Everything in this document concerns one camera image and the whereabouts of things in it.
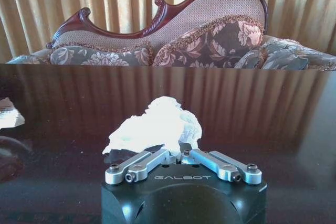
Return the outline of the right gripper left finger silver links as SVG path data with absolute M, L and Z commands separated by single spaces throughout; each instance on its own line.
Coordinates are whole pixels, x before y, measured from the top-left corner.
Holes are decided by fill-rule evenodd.
M 172 151 L 164 145 L 146 148 L 136 153 L 129 150 L 111 150 L 104 161 L 109 164 L 105 171 L 106 183 L 136 183 L 147 179 L 159 165 L 176 164 L 181 150 Z

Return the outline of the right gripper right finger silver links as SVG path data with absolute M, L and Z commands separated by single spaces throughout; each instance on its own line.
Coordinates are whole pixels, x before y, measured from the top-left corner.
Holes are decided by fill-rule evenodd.
M 192 149 L 191 144 L 179 143 L 181 163 L 193 167 L 204 166 L 226 182 L 254 182 L 255 164 L 244 164 L 218 151 Z

